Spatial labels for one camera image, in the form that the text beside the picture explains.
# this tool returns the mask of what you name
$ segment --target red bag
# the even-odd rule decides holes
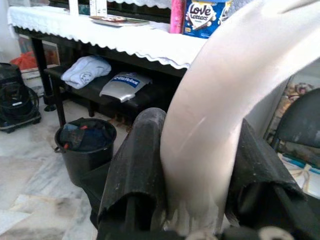
[[[36,59],[32,51],[21,53],[20,57],[11,60],[10,63],[18,65],[20,70],[37,68]]]

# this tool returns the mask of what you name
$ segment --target pink bottle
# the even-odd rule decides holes
[[[170,17],[170,33],[181,34],[184,24],[185,0],[172,0],[171,17]]]

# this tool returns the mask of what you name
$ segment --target black vacuum cleaner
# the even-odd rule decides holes
[[[12,133],[40,120],[38,95],[25,86],[18,66],[0,63],[0,131]]]

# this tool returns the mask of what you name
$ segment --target marble floor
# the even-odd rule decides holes
[[[0,132],[0,240],[94,240],[88,197],[71,183],[61,154],[54,153],[57,112],[44,107],[41,103],[39,124]],[[87,109],[72,101],[64,110],[67,122],[88,117]],[[99,113],[95,118],[109,119]],[[125,126],[115,127],[114,152],[127,135]]]

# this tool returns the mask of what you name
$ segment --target love letters box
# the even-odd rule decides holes
[[[208,39],[228,18],[231,0],[186,0],[183,34]]]

